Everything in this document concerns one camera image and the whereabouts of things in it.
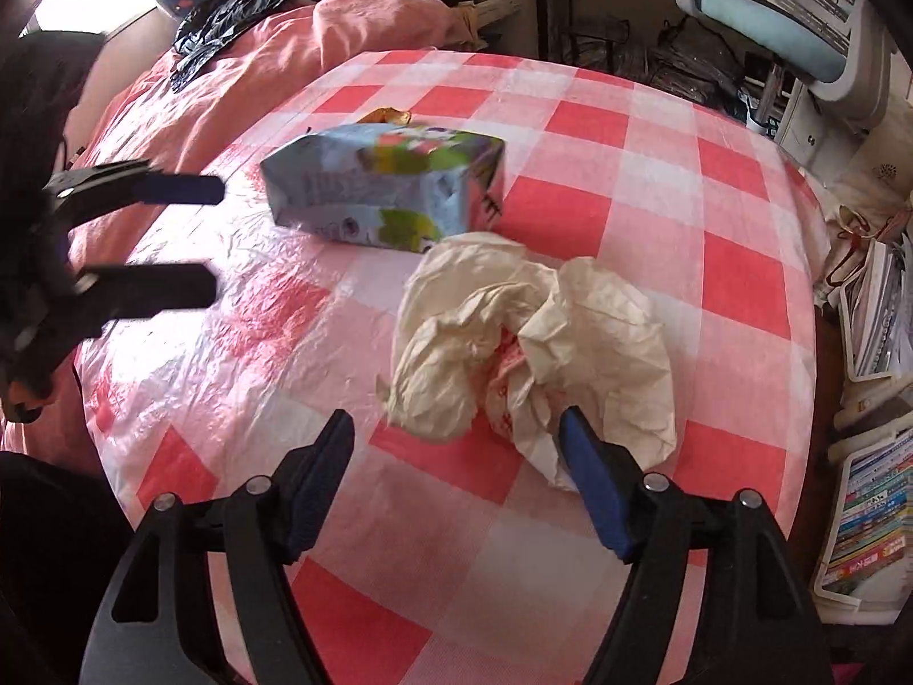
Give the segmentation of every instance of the floor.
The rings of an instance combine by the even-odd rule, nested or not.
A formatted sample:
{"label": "floor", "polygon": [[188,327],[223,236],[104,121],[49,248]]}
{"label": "floor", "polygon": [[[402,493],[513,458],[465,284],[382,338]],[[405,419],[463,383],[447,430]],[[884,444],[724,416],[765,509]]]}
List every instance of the floor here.
{"label": "floor", "polygon": [[828,464],[831,425],[843,391],[843,338],[840,327],[815,310],[815,351],[818,377],[811,418],[811,445],[805,484],[787,546],[803,580],[810,581],[831,521],[837,470]]}

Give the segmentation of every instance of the metal screw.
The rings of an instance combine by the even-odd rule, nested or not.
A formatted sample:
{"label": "metal screw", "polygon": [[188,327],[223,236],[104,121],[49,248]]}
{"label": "metal screw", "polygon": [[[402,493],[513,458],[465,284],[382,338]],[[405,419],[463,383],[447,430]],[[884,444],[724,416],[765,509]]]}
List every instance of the metal screw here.
{"label": "metal screw", "polygon": [[743,489],[738,492],[738,501],[749,510],[756,510],[764,503],[764,499],[754,489]]}
{"label": "metal screw", "polygon": [[35,340],[35,335],[38,334],[38,330],[34,327],[25,327],[19,334],[15,336],[13,340],[13,347],[16,352],[23,352],[24,349],[29,347],[32,344],[32,340]]}
{"label": "metal screw", "polygon": [[248,491],[248,494],[256,496],[257,494],[265,494],[272,486],[272,479],[261,476],[249,478],[248,483],[244,485],[244,488]]}
{"label": "metal screw", "polygon": [[172,492],[166,492],[164,494],[160,494],[155,498],[155,501],[152,503],[152,507],[155,507],[158,512],[165,512],[166,510],[170,510],[172,507],[175,507],[175,501],[177,501],[175,494]]}
{"label": "metal screw", "polygon": [[651,492],[665,492],[669,489],[669,480],[662,474],[647,474],[644,477],[644,486]]}
{"label": "metal screw", "polygon": [[76,293],[83,294],[92,288],[93,285],[98,283],[98,281],[99,276],[95,275],[94,273],[84,273],[83,275],[79,276],[79,279],[76,281],[76,283],[73,284],[73,289],[76,291]]}

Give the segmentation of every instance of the light blue chair cushion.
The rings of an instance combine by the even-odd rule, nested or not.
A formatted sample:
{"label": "light blue chair cushion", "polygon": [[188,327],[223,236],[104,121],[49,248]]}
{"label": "light blue chair cushion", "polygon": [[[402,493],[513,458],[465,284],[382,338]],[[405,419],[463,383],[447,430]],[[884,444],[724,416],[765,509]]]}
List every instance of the light blue chair cushion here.
{"label": "light blue chair cushion", "polygon": [[821,82],[834,82],[843,74],[846,57],[779,10],[754,0],[695,1],[706,17],[743,33]]}

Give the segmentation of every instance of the stack of books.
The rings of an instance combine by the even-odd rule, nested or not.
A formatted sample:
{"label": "stack of books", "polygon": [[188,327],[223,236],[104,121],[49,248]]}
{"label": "stack of books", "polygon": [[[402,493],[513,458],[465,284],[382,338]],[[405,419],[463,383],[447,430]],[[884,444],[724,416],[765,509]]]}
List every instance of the stack of books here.
{"label": "stack of books", "polygon": [[853,452],[843,462],[834,522],[814,582],[826,622],[834,610],[903,606],[913,587],[913,428]]}
{"label": "stack of books", "polygon": [[839,291],[846,357],[838,433],[866,431],[913,410],[913,242],[872,240]]}

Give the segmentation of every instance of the crumpled plastic bag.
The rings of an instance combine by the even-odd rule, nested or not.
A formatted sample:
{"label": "crumpled plastic bag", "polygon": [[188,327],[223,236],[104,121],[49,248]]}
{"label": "crumpled plastic bag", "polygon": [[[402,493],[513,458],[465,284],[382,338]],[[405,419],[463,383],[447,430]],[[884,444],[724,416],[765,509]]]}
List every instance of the crumpled plastic bag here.
{"label": "crumpled plastic bag", "polygon": [[599,437],[642,469],[676,446],[672,376],[651,303],[591,257],[554,270],[493,233],[444,239],[406,284],[390,384],[391,425],[446,443],[482,407],[492,428],[562,489],[574,489],[554,443],[577,404]]}

